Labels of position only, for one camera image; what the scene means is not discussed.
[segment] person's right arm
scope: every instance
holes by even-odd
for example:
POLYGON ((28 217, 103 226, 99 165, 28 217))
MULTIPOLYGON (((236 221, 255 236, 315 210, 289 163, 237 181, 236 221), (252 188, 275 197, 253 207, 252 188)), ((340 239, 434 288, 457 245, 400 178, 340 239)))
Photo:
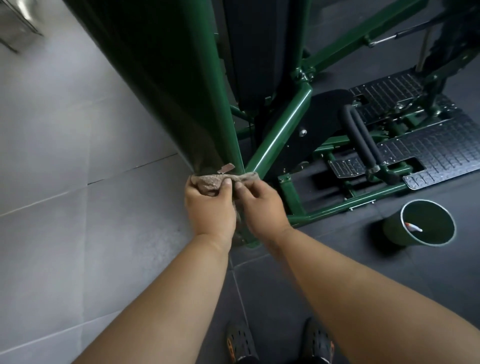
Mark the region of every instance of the person's right arm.
POLYGON ((247 225, 283 263, 352 363, 480 363, 480 331, 417 292, 293 229, 277 192, 236 184, 247 225))

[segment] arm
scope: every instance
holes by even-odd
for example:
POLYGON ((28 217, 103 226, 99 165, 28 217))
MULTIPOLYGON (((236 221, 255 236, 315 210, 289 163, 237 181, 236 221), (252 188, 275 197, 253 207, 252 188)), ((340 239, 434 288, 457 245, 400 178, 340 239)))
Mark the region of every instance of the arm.
POLYGON ((479 363, 480 331, 290 227, 263 181, 237 184, 252 233, 284 263, 352 363, 479 363))
POLYGON ((194 238, 74 364, 193 364, 212 319, 235 230, 231 180, 217 197, 187 182, 194 238))

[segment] hand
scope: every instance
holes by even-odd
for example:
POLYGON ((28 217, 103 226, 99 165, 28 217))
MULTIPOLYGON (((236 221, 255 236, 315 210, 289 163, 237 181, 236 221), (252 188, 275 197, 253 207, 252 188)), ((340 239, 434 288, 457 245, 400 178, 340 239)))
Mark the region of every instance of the hand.
POLYGON ((276 250, 278 237, 293 229, 278 193, 260 180, 237 182, 235 190, 252 234, 269 249, 276 250))
POLYGON ((230 250, 237 224, 232 203, 232 180, 224 179, 218 196, 200 194, 190 177, 185 186, 185 207, 195 235, 208 235, 212 242, 230 250))

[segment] diamond plate platform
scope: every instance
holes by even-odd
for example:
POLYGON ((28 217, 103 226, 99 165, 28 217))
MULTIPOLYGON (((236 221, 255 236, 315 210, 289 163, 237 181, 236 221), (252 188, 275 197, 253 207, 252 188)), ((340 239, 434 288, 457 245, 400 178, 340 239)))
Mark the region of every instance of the diamond plate platform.
MULTIPOLYGON (((387 164, 415 157, 425 170, 404 176, 412 190, 418 190, 480 169, 480 126, 460 109, 452 119, 415 130, 379 143, 387 164)), ((365 166, 355 155, 345 160, 329 161, 338 178, 365 173, 365 166)))
MULTIPOLYGON (((368 103, 357 107, 357 111, 366 124, 381 120, 384 114, 399 101, 418 97, 422 86, 420 79, 412 70, 394 73, 350 89, 354 96, 363 95, 368 103)), ((455 104, 445 95, 437 97, 437 104, 445 109, 455 107, 455 104)))

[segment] trash bin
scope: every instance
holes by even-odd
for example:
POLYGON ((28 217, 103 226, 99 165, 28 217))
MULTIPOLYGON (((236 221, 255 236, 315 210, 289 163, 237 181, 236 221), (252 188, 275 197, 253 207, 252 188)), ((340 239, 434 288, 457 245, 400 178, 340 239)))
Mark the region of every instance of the trash bin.
POLYGON ((387 238, 402 246, 444 246, 456 235, 452 215, 439 204, 428 200, 413 200, 400 211, 386 218, 383 230, 387 238), (422 231, 408 231, 405 223, 416 225, 422 231))

